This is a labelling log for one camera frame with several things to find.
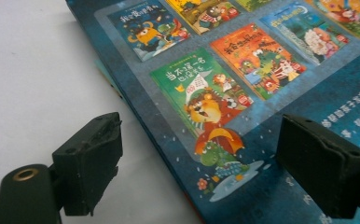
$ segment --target green book cover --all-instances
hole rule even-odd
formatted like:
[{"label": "green book cover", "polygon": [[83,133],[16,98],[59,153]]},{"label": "green book cover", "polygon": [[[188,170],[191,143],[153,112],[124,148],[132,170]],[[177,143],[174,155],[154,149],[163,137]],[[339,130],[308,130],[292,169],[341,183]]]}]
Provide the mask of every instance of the green book cover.
[{"label": "green book cover", "polygon": [[205,130],[223,127],[253,103],[203,48],[150,75],[196,137]]}]

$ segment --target clamp jaw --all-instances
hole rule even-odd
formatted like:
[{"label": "clamp jaw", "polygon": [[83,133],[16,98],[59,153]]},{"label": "clamp jaw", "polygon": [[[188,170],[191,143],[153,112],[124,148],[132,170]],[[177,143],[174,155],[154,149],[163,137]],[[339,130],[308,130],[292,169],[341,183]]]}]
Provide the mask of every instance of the clamp jaw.
[{"label": "clamp jaw", "polygon": [[360,148],[324,126],[284,115],[277,161],[333,218],[353,218],[360,207]]},{"label": "clamp jaw", "polygon": [[119,114],[91,120],[52,153],[53,164],[31,164],[7,174],[0,186],[0,224],[62,223],[91,214],[117,175],[122,156]]}]

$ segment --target yellow book cover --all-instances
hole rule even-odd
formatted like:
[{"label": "yellow book cover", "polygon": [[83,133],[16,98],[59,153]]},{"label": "yellow book cover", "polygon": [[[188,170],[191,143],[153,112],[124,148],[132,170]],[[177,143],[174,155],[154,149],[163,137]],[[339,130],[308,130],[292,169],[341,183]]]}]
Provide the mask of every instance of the yellow book cover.
[{"label": "yellow book cover", "polygon": [[246,8],[246,10],[249,12],[265,6],[270,1],[271,0],[236,0],[236,2],[239,3],[239,5]]},{"label": "yellow book cover", "polygon": [[232,20],[240,11],[229,1],[166,0],[166,2],[201,35]]},{"label": "yellow book cover", "polygon": [[360,0],[305,0],[305,2],[360,38]]}]

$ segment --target cartoon character illustration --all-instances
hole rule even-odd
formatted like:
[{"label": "cartoon character illustration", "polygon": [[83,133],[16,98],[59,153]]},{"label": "cartoon character illustration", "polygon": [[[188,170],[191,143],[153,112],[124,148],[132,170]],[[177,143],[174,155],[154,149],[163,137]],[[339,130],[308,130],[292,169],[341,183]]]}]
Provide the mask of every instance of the cartoon character illustration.
[{"label": "cartoon character illustration", "polygon": [[225,9],[218,7],[208,7],[200,18],[200,27],[212,29],[218,24],[218,21],[221,20],[221,14],[224,13]]},{"label": "cartoon character illustration", "polygon": [[262,77],[270,75],[276,63],[279,63],[281,59],[285,59],[277,51],[268,49],[257,49],[253,52],[253,55],[259,59],[259,69],[257,73]]},{"label": "cartoon character illustration", "polygon": [[182,24],[177,19],[173,19],[173,22],[160,25],[158,31],[165,36],[164,38],[167,42],[179,41],[189,37],[189,33],[182,29]]},{"label": "cartoon character illustration", "polygon": [[203,123],[204,130],[212,130],[221,127],[235,118],[242,111],[228,106],[230,98],[222,98],[212,88],[204,88],[195,93],[195,96],[184,105],[189,118],[197,123]]},{"label": "cartoon character illustration", "polygon": [[299,76],[299,73],[295,69],[295,63],[291,63],[287,59],[281,59],[279,64],[273,64],[272,76],[280,86],[285,86],[288,82]]},{"label": "cartoon character illustration", "polygon": [[339,50],[338,45],[333,41],[330,34],[317,27],[307,31],[305,42],[314,53],[323,55],[326,58],[331,57]]},{"label": "cartoon character illustration", "polygon": [[141,42],[145,46],[156,46],[159,40],[163,38],[158,30],[154,29],[154,24],[151,21],[143,22],[143,26],[133,30],[136,38],[133,38],[133,34],[128,36],[128,41],[131,43]]},{"label": "cartoon character illustration", "polygon": [[[222,88],[222,92],[227,94],[231,99],[236,100],[236,102],[242,106],[250,106],[253,102],[251,98],[246,96],[241,86],[231,77],[227,77],[224,74],[216,74],[213,76],[213,82]],[[230,99],[227,99],[227,101],[228,107],[236,108],[237,105],[234,101],[230,101]]]},{"label": "cartoon character illustration", "polygon": [[180,0],[179,2],[179,5],[184,11],[189,11],[201,4],[201,0],[186,0],[185,3],[182,3],[182,0]]},{"label": "cartoon character illustration", "polygon": [[274,94],[277,90],[279,90],[280,85],[273,79],[268,78],[264,80],[263,87],[268,94]]},{"label": "cartoon character illustration", "polygon": [[340,11],[333,11],[329,14],[331,18],[342,22],[360,21],[360,16],[351,8],[340,8]]},{"label": "cartoon character illustration", "polygon": [[208,141],[203,148],[201,163],[205,166],[216,166],[215,175],[212,177],[214,182],[229,175],[235,175],[238,181],[242,180],[242,173],[249,169],[248,165],[237,161],[233,155],[213,141]]},{"label": "cartoon character illustration", "polygon": [[241,62],[241,67],[239,68],[244,74],[252,73],[256,70],[256,66],[250,60],[245,59]]}]

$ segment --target blue book cover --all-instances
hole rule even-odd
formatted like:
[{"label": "blue book cover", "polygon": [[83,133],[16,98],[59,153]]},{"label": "blue book cover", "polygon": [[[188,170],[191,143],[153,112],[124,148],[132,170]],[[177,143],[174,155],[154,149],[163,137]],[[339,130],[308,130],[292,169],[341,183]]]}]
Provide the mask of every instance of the blue book cover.
[{"label": "blue book cover", "polygon": [[123,8],[108,18],[142,61],[190,37],[189,31],[158,0]]},{"label": "blue book cover", "polygon": [[[181,43],[181,47],[165,50],[158,57],[144,62],[135,57],[111,18],[114,13],[141,3],[138,0],[69,0],[68,6],[97,50],[123,99],[139,119],[202,221],[220,224],[360,223],[360,209],[350,219],[325,215],[276,160],[283,114],[312,119],[360,147],[360,39],[349,36],[349,43],[319,65],[311,66],[300,57],[303,60],[301,63],[306,64],[308,69],[289,83],[289,88],[283,88],[264,101],[248,88],[209,44],[251,22],[268,32],[260,19],[289,5],[291,0],[272,1],[261,7],[258,15],[241,13],[237,20],[229,21],[226,26],[219,26],[206,35],[193,35]],[[294,46],[284,43],[274,33],[269,35],[290,53],[297,54],[292,48]],[[174,62],[176,66],[181,66],[175,68],[177,71],[198,72],[200,68],[197,64],[184,59],[187,55],[192,57],[192,52],[200,48],[211,55],[226,71],[222,74],[231,77],[231,83],[237,83],[253,101],[230,119],[225,118],[226,113],[219,113],[223,111],[220,109],[223,102],[212,104],[215,95],[209,89],[192,92],[190,99],[202,92],[200,100],[192,105],[174,108],[149,75]],[[197,56],[192,60],[203,63],[203,59]],[[178,76],[175,70],[160,74],[177,78],[179,82],[184,80],[184,76]],[[209,78],[206,81],[210,83],[213,80]],[[173,88],[182,91],[177,84]],[[165,85],[165,89],[171,87],[167,83],[161,85]],[[204,86],[221,90],[214,85],[212,82]],[[184,108],[198,118],[215,113],[218,122],[200,119],[204,129],[196,138],[176,111]]]},{"label": "blue book cover", "polygon": [[349,38],[303,3],[292,3],[261,19],[298,52],[322,63],[349,43]]}]

